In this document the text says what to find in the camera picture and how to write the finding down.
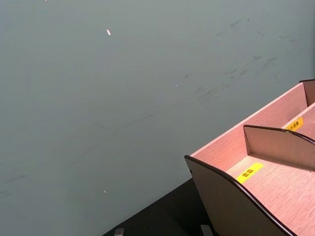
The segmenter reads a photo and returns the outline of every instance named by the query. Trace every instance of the yellow label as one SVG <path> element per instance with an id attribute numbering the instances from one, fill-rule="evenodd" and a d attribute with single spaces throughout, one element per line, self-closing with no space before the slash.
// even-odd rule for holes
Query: yellow label
<path id="1" fill-rule="evenodd" d="M 301 128 L 302 125 L 303 125 L 303 119 L 302 119 L 302 117 L 299 117 L 294 122 L 289 124 L 285 129 L 288 129 L 288 130 L 291 130 L 291 131 L 296 131 L 299 128 Z"/>
<path id="2" fill-rule="evenodd" d="M 245 170 L 243 173 L 241 173 L 236 180 L 240 183 L 244 183 L 247 179 L 252 177 L 261 167 L 263 167 L 263 164 L 255 163 L 251 167 L 249 167 L 247 170 Z"/>

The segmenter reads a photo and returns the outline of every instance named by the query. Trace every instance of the wooden organizer box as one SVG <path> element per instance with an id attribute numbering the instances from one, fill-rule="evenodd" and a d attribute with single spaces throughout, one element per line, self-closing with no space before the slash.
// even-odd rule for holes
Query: wooden organizer box
<path id="1" fill-rule="evenodd" d="M 220 236 L 315 235 L 315 80 L 185 159 Z"/>

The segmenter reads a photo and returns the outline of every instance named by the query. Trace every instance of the gray wall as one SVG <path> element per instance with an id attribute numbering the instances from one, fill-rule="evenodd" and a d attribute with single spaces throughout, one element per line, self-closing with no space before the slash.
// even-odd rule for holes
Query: gray wall
<path id="1" fill-rule="evenodd" d="M 190 178 L 184 154 L 314 77 L 314 9 L 1 0 L 1 235 L 98 236 Z"/>

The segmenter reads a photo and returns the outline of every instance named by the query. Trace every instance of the small object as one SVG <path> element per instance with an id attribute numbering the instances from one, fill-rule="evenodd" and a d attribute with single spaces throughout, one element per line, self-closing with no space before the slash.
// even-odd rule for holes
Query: small object
<path id="1" fill-rule="evenodd" d="M 125 231 L 124 228 L 116 229 L 114 236 L 124 236 L 124 231 Z"/>
<path id="2" fill-rule="evenodd" d="M 213 236 L 209 225 L 200 225 L 200 236 Z"/>

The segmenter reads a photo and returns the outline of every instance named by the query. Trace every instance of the black trim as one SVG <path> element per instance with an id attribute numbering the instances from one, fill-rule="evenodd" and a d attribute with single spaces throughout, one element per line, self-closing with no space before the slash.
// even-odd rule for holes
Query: black trim
<path id="1" fill-rule="evenodd" d="M 315 79 L 311 79 L 311 80 L 300 80 L 299 83 L 303 83 L 303 82 L 307 82 L 307 81 L 315 81 Z"/>
<path id="2" fill-rule="evenodd" d="M 301 133 L 298 133 L 298 132 L 295 132 L 295 131 L 291 131 L 291 130 L 288 130 L 288 129 L 274 128 L 274 127 L 267 127 L 267 126 L 258 126 L 258 125 L 251 125 L 251 124 L 245 124 L 243 126 L 243 129 L 245 127 L 251 127 L 251 128 L 256 128 L 256 129 L 269 129 L 269 130 L 275 130 L 275 131 L 280 131 L 280 132 L 293 134 L 293 135 L 298 136 L 299 138 L 304 139 L 307 142 L 315 145 L 315 140 L 314 139 L 311 139 L 310 137 L 308 137 L 308 136 L 306 136 L 304 134 L 301 134 Z"/>
<path id="3" fill-rule="evenodd" d="M 185 155 L 185 158 L 207 169 L 210 169 L 211 171 L 225 178 L 227 181 L 233 184 L 239 191 L 241 191 L 245 195 L 245 197 L 247 197 L 274 225 L 276 225 L 280 230 L 282 230 L 284 234 L 286 234 L 287 236 L 297 236 L 292 230 L 290 230 L 285 224 L 283 224 L 278 218 L 276 218 L 247 188 L 241 185 L 235 178 L 233 178 L 226 172 L 214 166 L 211 166 L 205 162 L 202 162 L 192 156 Z"/>

